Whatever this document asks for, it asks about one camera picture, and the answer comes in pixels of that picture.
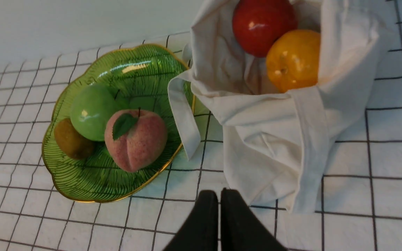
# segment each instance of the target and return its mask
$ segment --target bag strap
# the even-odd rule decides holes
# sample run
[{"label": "bag strap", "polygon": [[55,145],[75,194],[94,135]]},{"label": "bag strap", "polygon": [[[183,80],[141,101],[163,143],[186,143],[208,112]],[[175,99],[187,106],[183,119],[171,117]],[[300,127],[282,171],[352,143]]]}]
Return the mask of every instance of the bag strap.
[{"label": "bag strap", "polygon": [[302,160],[290,212],[314,212],[330,150],[327,118],[317,86],[289,91],[296,105]]},{"label": "bag strap", "polygon": [[[191,58],[192,50],[190,45],[186,45],[182,52],[182,60],[188,62]],[[186,70],[170,80],[167,88],[174,122],[184,146],[187,159],[190,159],[193,156],[201,142],[201,135],[198,126],[196,125],[192,108],[190,107],[184,92],[185,81],[192,82],[191,76],[192,70]]]}]

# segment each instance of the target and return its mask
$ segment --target gold plate rim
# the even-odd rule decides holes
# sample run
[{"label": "gold plate rim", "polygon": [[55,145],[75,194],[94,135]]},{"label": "gold plate rim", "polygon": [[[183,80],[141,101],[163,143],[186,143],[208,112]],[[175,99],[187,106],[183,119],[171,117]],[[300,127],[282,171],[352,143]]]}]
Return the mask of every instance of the gold plate rim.
[{"label": "gold plate rim", "polygon": [[[94,62],[92,62],[91,65],[85,70],[85,72],[84,72],[82,75],[80,75],[78,78],[76,78],[74,81],[72,81],[71,83],[68,84],[68,86],[62,91],[62,93],[60,94],[60,96],[58,97],[57,100],[59,100],[59,99],[62,97],[62,95],[66,92],[66,90],[69,88],[69,86],[70,86],[73,82],[78,81],[81,77],[83,77],[84,75],[86,75],[86,73],[88,72],[88,70],[89,70],[97,61],[99,61],[99,60],[102,59],[103,57],[105,57],[105,56],[107,56],[107,55],[109,55],[109,54],[112,54],[112,53],[116,53],[116,52],[118,52],[118,51],[131,51],[131,50],[135,50],[135,49],[137,49],[137,48],[139,48],[139,47],[141,47],[141,46],[145,46],[145,45],[157,46],[157,47],[160,47],[160,48],[166,50],[167,52],[169,52],[169,54],[170,54],[175,60],[177,60],[178,62],[180,62],[180,63],[185,67],[185,70],[189,70],[189,69],[190,69],[190,67],[189,67],[185,62],[183,62],[181,59],[177,58],[177,56],[174,55],[174,53],[173,53],[172,51],[170,51],[168,48],[166,48],[166,47],[164,47],[164,46],[161,46],[161,45],[159,45],[159,44],[148,43],[148,44],[142,44],[142,45],[139,45],[139,46],[135,46],[135,47],[132,47],[132,48],[116,49],[116,50],[113,50],[113,51],[110,51],[110,52],[107,52],[107,53],[103,54],[103,55],[100,56],[98,59],[96,59]],[[193,95],[192,113],[195,113],[195,101],[196,101],[196,97]],[[46,169],[48,170],[48,172],[49,172],[50,175],[51,175],[52,182],[54,183],[54,187],[57,189],[57,191],[58,191],[61,195],[63,195],[64,197],[66,197],[66,198],[68,198],[68,199],[70,199],[70,200],[76,201],[76,202],[82,202],[82,203],[110,203],[110,202],[115,202],[115,201],[123,200],[123,199],[125,199],[125,198],[130,197],[131,195],[135,194],[136,192],[139,192],[141,189],[143,189],[144,187],[146,187],[148,184],[150,184],[151,181],[153,181],[158,175],[160,175],[160,174],[171,164],[171,162],[174,160],[174,158],[176,157],[176,155],[178,154],[178,152],[181,150],[181,148],[182,148],[182,146],[183,146],[182,143],[181,143],[181,144],[179,145],[178,149],[176,149],[176,151],[175,151],[174,154],[172,155],[172,157],[161,167],[161,169],[160,169],[158,172],[156,172],[151,178],[149,178],[148,181],[146,181],[144,184],[142,184],[142,185],[139,186],[138,188],[134,189],[132,192],[129,192],[128,194],[126,194],[126,195],[124,195],[124,196],[122,196],[122,197],[120,197],[120,198],[113,199],[113,200],[79,200],[79,199],[77,199],[77,198],[73,198],[73,197],[71,197],[71,196],[65,194],[63,191],[60,190],[60,188],[57,186],[57,184],[56,184],[56,182],[55,182],[54,174],[51,172],[51,169],[49,168],[49,166],[47,165],[46,161],[44,160],[44,143],[45,143],[45,141],[46,141],[47,132],[51,129],[52,121],[53,121],[53,119],[54,119],[54,114],[55,114],[56,108],[57,108],[57,102],[55,103],[55,105],[54,105],[54,110],[52,111],[51,123],[49,124],[49,126],[48,126],[48,128],[47,128],[47,130],[46,130],[46,133],[44,133],[44,136],[43,136],[43,141],[42,141],[42,144],[41,144],[41,158],[43,159],[43,162],[44,162],[44,165],[45,165]]]}]

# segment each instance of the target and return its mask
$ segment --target peach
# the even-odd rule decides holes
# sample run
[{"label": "peach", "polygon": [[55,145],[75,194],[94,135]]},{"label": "peach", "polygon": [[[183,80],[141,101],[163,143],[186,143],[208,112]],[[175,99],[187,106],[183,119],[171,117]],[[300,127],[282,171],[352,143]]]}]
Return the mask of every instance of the peach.
[{"label": "peach", "polygon": [[[117,140],[113,140],[113,127],[124,113],[138,117],[131,129]],[[164,151],[167,129],[163,119],[147,110],[121,110],[108,120],[105,144],[114,162],[123,170],[134,173],[154,162]]]}]

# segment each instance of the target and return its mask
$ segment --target glass plate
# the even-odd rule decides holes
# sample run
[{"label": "glass plate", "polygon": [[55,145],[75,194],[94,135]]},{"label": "glass plate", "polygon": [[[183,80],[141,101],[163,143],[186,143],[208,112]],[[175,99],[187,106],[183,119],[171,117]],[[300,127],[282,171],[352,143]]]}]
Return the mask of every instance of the glass plate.
[{"label": "glass plate", "polygon": [[[172,78],[187,69],[187,65],[166,48],[145,44],[103,55],[70,83],[57,100],[42,147],[44,164],[57,190],[79,202],[112,202],[134,194],[156,178],[182,148],[167,86]],[[71,159],[59,149],[54,138],[55,125],[69,117],[74,97],[91,83],[115,87],[131,108],[141,106],[154,110],[164,119],[169,136],[163,153],[155,162],[135,173],[127,173],[114,163],[103,142],[97,143],[94,154],[84,160]],[[193,109],[195,100],[188,82],[185,93]]]}]

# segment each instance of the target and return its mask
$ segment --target tote bag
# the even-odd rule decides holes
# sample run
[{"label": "tote bag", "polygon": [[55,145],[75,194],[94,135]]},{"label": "tote bag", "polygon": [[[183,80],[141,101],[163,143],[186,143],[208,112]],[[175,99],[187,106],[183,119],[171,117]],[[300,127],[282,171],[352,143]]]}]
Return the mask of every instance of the tote bag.
[{"label": "tote bag", "polygon": [[294,213],[312,213],[330,148],[358,121],[375,72],[394,34],[384,0],[292,1],[299,28],[321,33],[316,86],[277,93],[265,59],[246,54],[233,36],[238,0],[205,0],[183,57],[192,68],[169,83],[169,99],[187,157],[200,135],[183,85],[223,126],[224,174],[245,201],[286,198]]}]

